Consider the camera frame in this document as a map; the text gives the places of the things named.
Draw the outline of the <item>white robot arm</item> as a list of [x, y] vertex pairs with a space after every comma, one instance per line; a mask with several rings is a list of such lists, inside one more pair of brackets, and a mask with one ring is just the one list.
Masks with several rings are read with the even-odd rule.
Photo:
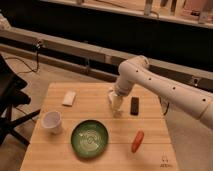
[[118, 72], [119, 77], [109, 93], [113, 111], [120, 110], [123, 98], [138, 84], [172, 102], [213, 130], [213, 93], [151, 72], [148, 59], [142, 55], [121, 62]]

